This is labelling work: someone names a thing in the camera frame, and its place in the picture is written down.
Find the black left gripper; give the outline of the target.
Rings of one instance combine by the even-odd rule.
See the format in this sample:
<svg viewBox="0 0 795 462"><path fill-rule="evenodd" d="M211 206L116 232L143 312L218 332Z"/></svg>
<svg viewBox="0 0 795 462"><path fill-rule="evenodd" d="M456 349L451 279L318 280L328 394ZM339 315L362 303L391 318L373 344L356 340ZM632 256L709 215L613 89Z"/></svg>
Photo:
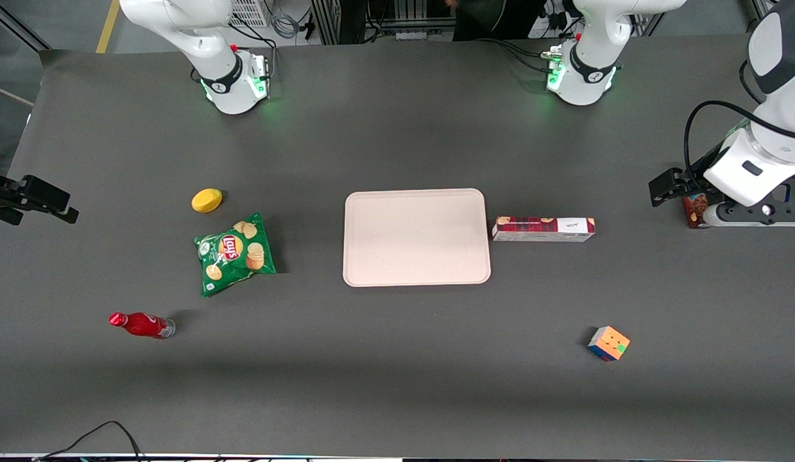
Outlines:
<svg viewBox="0 0 795 462"><path fill-rule="evenodd" d="M685 170L671 167L666 170L666 182L649 182L649 194L653 208L660 207L666 201L680 196L693 197L705 195L708 201L728 201L729 197L723 193L713 181L705 178L705 173L716 166L718 160L727 149L725 138L715 144L707 153L692 161L693 151L690 148L690 139L683 137L683 163Z"/></svg>

